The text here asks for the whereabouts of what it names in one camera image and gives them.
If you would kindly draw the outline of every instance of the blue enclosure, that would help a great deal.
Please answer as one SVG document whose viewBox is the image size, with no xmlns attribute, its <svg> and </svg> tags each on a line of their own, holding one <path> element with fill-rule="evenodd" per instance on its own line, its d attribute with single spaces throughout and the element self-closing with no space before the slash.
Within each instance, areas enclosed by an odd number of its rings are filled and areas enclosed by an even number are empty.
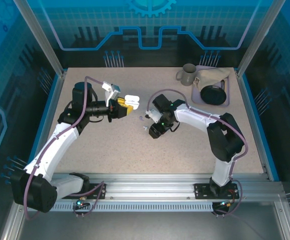
<svg viewBox="0 0 290 240">
<path fill-rule="evenodd" d="M 0 0 L 0 237 L 66 69 L 186 63 L 237 70 L 264 173 L 290 193 L 290 0 Z"/>
</svg>

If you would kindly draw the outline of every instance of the yellow object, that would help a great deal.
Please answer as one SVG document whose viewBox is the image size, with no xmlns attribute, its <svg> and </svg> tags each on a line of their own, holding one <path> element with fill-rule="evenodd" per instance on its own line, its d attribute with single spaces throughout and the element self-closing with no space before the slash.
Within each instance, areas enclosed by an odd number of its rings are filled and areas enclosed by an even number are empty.
<svg viewBox="0 0 290 240">
<path fill-rule="evenodd" d="M 119 105 L 121 105 L 124 108 L 127 108 L 127 115 L 130 114 L 133 111 L 133 106 L 126 105 L 125 99 L 122 97 L 117 98 L 117 102 Z"/>
</svg>

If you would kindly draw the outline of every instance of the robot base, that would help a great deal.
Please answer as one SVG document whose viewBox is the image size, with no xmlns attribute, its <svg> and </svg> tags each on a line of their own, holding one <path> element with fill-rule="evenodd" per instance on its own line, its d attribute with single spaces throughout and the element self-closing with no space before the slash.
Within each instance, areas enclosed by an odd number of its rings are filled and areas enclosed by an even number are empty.
<svg viewBox="0 0 290 240">
<path fill-rule="evenodd" d="M 215 193 L 214 186 L 210 183 L 196 183 L 194 184 L 194 193 L 197 200 L 230 200 L 240 198 L 237 184 L 231 182 L 225 186 L 218 187 L 217 193 Z"/>
</svg>

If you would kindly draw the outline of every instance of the glass panel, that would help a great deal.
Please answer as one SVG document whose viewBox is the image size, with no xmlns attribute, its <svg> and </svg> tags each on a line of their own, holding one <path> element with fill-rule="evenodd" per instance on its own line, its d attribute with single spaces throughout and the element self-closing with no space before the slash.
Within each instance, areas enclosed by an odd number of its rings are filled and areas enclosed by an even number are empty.
<svg viewBox="0 0 290 240">
<path fill-rule="evenodd" d="M 29 1 L 65 68 L 237 67 L 271 3 Z"/>
<path fill-rule="evenodd" d="M 13 200 L 9 177 L 28 161 L 54 76 L 13 1 L 0 0 L 0 234 Z"/>
<path fill-rule="evenodd" d="M 279 178 L 290 192 L 290 0 L 246 71 Z"/>
</svg>

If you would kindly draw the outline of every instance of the black plate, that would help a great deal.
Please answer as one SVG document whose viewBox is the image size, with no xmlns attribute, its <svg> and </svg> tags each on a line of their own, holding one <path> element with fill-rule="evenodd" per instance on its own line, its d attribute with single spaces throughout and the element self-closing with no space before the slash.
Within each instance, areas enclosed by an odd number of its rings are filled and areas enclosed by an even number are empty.
<svg viewBox="0 0 290 240">
<path fill-rule="evenodd" d="M 221 87 L 209 85 L 200 91 L 200 97 L 207 104 L 221 105 L 225 102 L 227 96 Z"/>
</svg>

